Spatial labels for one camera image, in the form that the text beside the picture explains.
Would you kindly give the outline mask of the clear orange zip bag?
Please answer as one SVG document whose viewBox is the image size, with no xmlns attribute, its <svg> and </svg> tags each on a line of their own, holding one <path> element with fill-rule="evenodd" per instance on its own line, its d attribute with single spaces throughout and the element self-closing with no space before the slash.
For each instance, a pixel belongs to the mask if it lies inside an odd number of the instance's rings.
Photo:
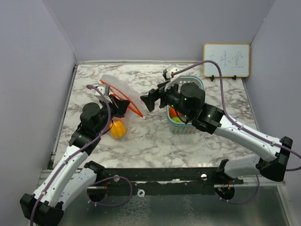
<svg viewBox="0 0 301 226">
<path fill-rule="evenodd" d="M 100 82 L 110 87 L 110 94 L 119 100 L 128 100 L 130 102 L 124 118 L 116 118 L 117 121 L 123 122 L 126 129 L 135 123 L 136 120 L 145 120 L 147 109 L 140 99 L 140 94 L 128 82 L 122 81 L 117 77 L 105 74 L 101 77 Z"/>
</svg>

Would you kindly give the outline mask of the yellow bell pepper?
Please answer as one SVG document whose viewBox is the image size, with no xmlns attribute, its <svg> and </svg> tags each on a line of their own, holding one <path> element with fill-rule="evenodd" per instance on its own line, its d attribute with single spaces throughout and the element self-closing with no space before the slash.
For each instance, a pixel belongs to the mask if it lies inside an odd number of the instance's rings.
<svg viewBox="0 0 301 226">
<path fill-rule="evenodd" d="M 123 122 L 113 121 L 110 123 L 110 133 L 113 138 L 122 138 L 127 132 L 127 129 Z"/>
</svg>

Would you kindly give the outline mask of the orange fruit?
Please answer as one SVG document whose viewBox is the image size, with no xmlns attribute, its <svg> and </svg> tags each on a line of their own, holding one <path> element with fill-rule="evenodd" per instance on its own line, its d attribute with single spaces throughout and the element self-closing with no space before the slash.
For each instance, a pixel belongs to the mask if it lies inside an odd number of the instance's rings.
<svg viewBox="0 0 301 226">
<path fill-rule="evenodd" d="M 177 112 L 174 108 L 170 107 L 169 108 L 169 116 L 171 118 L 178 117 L 178 116 L 181 117 L 181 114 L 179 112 Z"/>
</svg>

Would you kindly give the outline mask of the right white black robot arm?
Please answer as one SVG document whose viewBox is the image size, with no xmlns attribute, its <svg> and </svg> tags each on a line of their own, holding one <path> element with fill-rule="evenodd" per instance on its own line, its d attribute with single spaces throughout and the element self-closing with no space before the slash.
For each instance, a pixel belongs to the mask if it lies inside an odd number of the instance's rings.
<svg viewBox="0 0 301 226">
<path fill-rule="evenodd" d="M 249 175 L 262 175 L 276 182 L 284 180 L 290 155 L 286 148 L 293 143 L 290 138 L 270 137 L 227 117 L 224 110 L 205 103 L 205 91 L 194 82 L 181 87 L 175 84 L 168 89 L 165 86 L 161 83 L 157 89 L 140 97 L 150 112 L 159 100 L 160 108 L 167 105 L 174 108 L 196 129 L 227 138 L 254 153 L 248 158 L 221 161 L 216 172 L 219 183 L 227 184 L 232 179 Z"/>
</svg>

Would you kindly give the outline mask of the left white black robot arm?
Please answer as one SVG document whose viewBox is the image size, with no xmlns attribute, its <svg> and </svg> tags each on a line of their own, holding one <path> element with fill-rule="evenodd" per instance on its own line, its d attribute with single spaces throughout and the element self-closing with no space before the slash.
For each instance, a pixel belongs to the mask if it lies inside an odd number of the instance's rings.
<svg viewBox="0 0 301 226">
<path fill-rule="evenodd" d="M 98 186 L 104 174 L 97 169 L 78 167 L 88 158 L 106 132 L 113 117 L 124 117 L 130 102 L 110 95 L 100 104 L 84 105 L 80 124 L 72 134 L 69 145 L 47 179 L 32 193 L 24 194 L 20 205 L 30 224 L 56 226 L 72 201 L 89 185 Z"/>
</svg>

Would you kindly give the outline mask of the green fruit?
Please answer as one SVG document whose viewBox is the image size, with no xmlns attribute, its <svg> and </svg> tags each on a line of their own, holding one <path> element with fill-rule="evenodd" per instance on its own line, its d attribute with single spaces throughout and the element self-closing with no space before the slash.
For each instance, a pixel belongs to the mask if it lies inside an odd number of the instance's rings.
<svg viewBox="0 0 301 226">
<path fill-rule="evenodd" d="M 177 117 L 177 116 L 172 117 L 172 120 L 173 120 L 174 122 L 177 122 L 177 123 L 183 123 L 182 118 L 179 118 L 179 117 Z"/>
</svg>

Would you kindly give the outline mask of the teal white plastic basket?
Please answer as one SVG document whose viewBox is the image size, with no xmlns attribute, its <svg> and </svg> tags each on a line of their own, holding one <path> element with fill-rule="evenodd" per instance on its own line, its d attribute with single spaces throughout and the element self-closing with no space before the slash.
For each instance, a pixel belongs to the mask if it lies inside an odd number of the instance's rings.
<svg viewBox="0 0 301 226">
<path fill-rule="evenodd" d="M 193 82 L 198 85 L 201 89 L 204 88 L 203 82 L 201 79 L 195 76 L 181 76 L 177 84 L 179 85 L 178 92 L 180 92 L 181 86 L 185 83 Z M 185 123 L 177 123 L 172 120 L 169 116 L 169 108 L 170 106 L 166 107 L 166 118 L 168 121 L 168 127 L 171 133 L 173 134 L 193 134 L 196 132 L 196 128 L 192 126 L 191 122 L 188 124 Z"/>
</svg>

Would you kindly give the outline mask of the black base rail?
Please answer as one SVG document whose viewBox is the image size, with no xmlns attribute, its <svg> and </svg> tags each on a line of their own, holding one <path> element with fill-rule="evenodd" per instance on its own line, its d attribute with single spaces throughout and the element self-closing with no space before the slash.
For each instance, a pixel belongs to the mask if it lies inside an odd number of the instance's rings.
<svg viewBox="0 0 301 226">
<path fill-rule="evenodd" d="M 146 196 L 155 195 L 186 195 L 201 194 L 214 195 L 214 186 L 225 187 L 241 185 L 243 180 L 230 181 L 221 178 L 216 173 L 216 167 L 208 168 L 106 168 L 97 171 L 96 181 L 105 178 L 120 176 L 118 181 L 110 179 L 87 189 L 87 194 L 92 201 L 102 201 L 106 196 L 129 197 L 130 188 L 132 195 L 137 195 L 143 190 Z"/>
</svg>

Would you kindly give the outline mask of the white whiteboard wooden frame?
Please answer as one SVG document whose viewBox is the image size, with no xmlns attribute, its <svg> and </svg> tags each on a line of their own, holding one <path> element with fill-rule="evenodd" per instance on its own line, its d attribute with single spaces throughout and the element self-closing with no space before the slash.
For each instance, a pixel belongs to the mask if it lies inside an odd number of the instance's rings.
<svg viewBox="0 0 301 226">
<path fill-rule="evenodd" d="M 249 44 L 206 43 L 203 59 L 216 62 L 225 78 L 246 78 L 250 74 Z"/>
</svg>

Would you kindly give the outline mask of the aluminium frame rail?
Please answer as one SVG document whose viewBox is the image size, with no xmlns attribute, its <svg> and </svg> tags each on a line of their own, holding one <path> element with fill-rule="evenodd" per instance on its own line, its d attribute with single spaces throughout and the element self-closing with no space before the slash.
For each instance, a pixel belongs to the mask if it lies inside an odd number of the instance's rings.
<svg viewBox="0 0 301 226">
<path fill-rule="evenodd" d="M 81 172 L 82 168 L 78 168 L 75 173 L 73 174 L 73 176 L 71 177 L 71 179 L 74 179 L 80 172 Z M 43 169 L 40 173 L 40 177 L 38 179 L 38 183 L 37 183 L 37 187 L 39 187 L 40 185 L 42 185 L 44 183 L 44 181 L 47 179 L 47 177 L 50 175 L 50 173 L 52 172 L 52 169 Z M 238 184 L 237 186 L 255 186 L 257 184 L 257 179 L 255 175 L 248 175 L 248 176 L 241 176 L 240 179 L 243 181 L 243 184 Z M 258 179 L 260 182 L 260 186 L 284 186 L 285 185 L 285 181 L 283 180 L 282 182 L 276 182 L 276 181 L 272 181 L 270 179 L 265 178 L 262 175 L 258 175 Z M 188 182 L 192 182 L 192 179 L 179 179 L 179 178 L 174 178 L 171 180 L 159 180 L 157 181 L 159 184 L 161 185 L 165 185 L 165 184 L 179 184 L 179 183 L 185 183 L 187 184 Z M 134 185 L 138 185 L 138 184 L 146 184 L 147 181 L 144 180 L 133 180 Z"/>
</svg>

